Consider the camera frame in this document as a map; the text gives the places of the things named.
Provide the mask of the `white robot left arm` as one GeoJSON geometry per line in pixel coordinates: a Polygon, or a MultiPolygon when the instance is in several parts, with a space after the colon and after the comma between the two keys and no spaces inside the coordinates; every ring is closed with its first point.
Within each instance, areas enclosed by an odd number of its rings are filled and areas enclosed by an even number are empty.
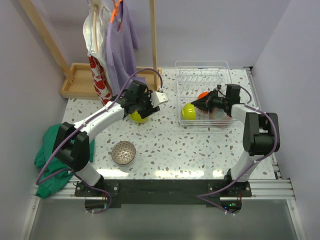
{"type": "Polygon", "coordinates": [[[52,155],[86,183],[88,193],[99,196],[105,188],[104,177],[90,163],[92,140],[110,125],[134,112],[143,119],[158,112],[160,105],[168,100],[166,93],[148,90],[146,84],[134,80],[128,89],[82,121],[73,124],[64,122],[58,129],[52,155]]]}

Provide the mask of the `lime green bowl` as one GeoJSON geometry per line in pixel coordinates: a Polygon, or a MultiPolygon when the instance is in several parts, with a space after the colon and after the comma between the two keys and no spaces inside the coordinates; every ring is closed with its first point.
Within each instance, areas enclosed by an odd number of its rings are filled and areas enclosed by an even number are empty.
{"type": "Polygon", "coordinates": [[[149,118],[148,117],[145,117],[145,118],[142,118],[141,115],[135,111],[133,113],[131,113],[129,115],[129,117],[136,123],[138,124],[142,124],[142,123],[145,123],[149,118]]]}
{"type": "Polygon", "coordinates": [[[181,110],[182,118],[186,121],[195,121],[197,119],[196,108],[192,103],[187,103],[181,110]]]}

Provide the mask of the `pink white ceramic bowl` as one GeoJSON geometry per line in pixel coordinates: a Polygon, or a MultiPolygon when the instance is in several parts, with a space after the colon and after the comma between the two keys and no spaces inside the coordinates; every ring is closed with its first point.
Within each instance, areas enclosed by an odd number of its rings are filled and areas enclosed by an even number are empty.
{"type": "Polygon", "coordinates": [[[212,121],[213,126],[218,128],[228,127],[233,120],[222,109],[214,109],[209,114],[209,119],[212,121]]]}

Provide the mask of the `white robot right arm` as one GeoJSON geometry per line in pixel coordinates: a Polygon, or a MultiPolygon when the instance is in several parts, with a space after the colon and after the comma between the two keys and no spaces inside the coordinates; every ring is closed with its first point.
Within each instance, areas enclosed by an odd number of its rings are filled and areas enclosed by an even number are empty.
{"type": "Polygon", "coordinates": [[[248,102],[242,103],[241,90],[245,88],[227,84],[225,93],[214,89],[191,102],[195,108],[207,113],[223,110],[228,117],[243,123],[243,152],[229,171],[231,179],[222,185],[223,192],[230,197],[241,190],[239,182],[248,181],[258,164],[277,152],[281,144],[278,115],[254,108],[248,102]]]}

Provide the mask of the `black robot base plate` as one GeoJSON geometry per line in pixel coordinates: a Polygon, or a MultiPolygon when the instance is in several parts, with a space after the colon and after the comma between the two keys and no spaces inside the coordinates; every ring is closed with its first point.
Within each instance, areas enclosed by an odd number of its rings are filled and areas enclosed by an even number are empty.
{"type": "MultiPolygon", "coordinates": [[[[111,195],[111,207],[122,205],[200,205],[206,204],[196,198],[198,195],[211,194],[229,184],[223,179],[106,179],[104,189],[111,195]]],[[[82,182],[75,185],[76,197],[85,197],[87,210],[102,209],[108,195],[90,189],[82,182]]],[[[209,196],[209,200],[220,204],[220,198],[251,197],[252,191],[248,181],[236,182],[220,193],[209,196]]]]}

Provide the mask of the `brown patterned ceramic bowl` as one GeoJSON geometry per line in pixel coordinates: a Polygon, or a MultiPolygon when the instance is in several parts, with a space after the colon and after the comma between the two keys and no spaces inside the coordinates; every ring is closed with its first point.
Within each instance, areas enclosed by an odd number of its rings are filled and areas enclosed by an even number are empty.
{"type": "Polygon", "coordinates": [[[120,141],[113,146],[111,158],[116,164],[125,166],[135,159],[136,152],[136,147],[132,142],[120,141]]]}

